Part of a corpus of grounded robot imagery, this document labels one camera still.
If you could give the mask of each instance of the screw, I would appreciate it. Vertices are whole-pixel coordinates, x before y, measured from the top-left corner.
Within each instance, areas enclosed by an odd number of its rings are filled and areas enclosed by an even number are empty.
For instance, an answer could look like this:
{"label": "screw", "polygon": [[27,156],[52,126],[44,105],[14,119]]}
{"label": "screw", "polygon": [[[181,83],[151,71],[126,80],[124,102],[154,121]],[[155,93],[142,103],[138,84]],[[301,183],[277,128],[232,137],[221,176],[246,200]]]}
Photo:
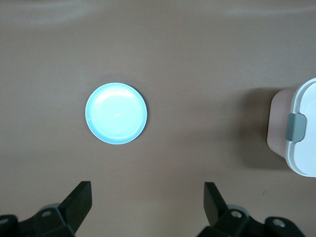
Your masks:
{"label": "screw", "polygon": [[232,211],[231,214],[232,214],[232,216],[234,216],[236,218],[242,217],[242,214],[239,211]]}
{"label": "screw", "polygon": [[45,211],[41,214],[42,217],[46,217],[46,216],[49,216],[51,215],[51,211]]}
{"label": "screw", "polygon": [[276,226],[279,226],[279,227],[282,227],[282,228],[285,227],[285,223],[283,221],[281,221],[280,219],[274,219],[272,222]]}
{"label": "screw", "polygon": [[7,218],[0,220],[0,225],[7,223],[9,220]]}

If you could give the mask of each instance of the plastic container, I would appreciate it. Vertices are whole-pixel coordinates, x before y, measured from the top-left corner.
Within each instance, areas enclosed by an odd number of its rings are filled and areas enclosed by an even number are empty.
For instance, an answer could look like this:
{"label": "plastic container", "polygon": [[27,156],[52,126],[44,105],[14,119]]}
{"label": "plastic container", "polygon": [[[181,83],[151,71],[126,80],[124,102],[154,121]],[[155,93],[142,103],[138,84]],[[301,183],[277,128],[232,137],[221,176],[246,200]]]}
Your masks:
{"label": "plastic container", "polygon": [[316,78],[274,96],[267,141],[293,171],[316,177]]}

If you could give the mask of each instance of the light blue plate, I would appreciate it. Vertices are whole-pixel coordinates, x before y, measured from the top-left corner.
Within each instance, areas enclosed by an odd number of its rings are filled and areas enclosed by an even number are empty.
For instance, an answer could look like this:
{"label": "light blue plate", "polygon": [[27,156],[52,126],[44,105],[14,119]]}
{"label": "light blue plate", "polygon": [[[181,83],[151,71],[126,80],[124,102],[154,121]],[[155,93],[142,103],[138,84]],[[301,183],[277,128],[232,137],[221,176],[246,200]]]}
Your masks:
{"label": "light blue plate", "polygon": [[101,141],[124,144],[143,131],[147,120],[146,104],[131,86],[109,83],[97,88],[85,107],[91,132]]}

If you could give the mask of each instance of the gray latch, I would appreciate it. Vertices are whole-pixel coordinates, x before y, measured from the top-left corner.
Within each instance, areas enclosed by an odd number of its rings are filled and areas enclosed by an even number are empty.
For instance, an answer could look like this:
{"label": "gray latch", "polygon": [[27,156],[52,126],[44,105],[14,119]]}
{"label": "gray latch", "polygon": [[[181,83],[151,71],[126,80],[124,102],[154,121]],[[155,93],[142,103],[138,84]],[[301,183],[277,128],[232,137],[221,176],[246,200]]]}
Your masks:
{"label": "gray latch", "polygon": [[301,114],[289,114],[287,117],[285,138],[290,142],[302,141],[305,136],[307,119]]}

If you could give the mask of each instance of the container lid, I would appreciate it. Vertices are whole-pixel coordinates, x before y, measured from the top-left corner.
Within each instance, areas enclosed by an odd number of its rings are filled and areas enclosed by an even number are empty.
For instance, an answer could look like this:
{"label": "container lid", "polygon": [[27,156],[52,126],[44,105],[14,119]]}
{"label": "container lid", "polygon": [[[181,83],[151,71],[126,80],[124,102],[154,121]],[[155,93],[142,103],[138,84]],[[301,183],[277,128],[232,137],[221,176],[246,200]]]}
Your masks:
{"label": "container lid", "polygon": [[146,104],[131,86],[109,83],[97,88],[85,107],[91,132],[101,141],[124,144],[143,131],[147,120]]}
{"label": "container lid", "polygon": [[295,92],[287,120],[286,161],[290,168],[316,177],[316,78]]}

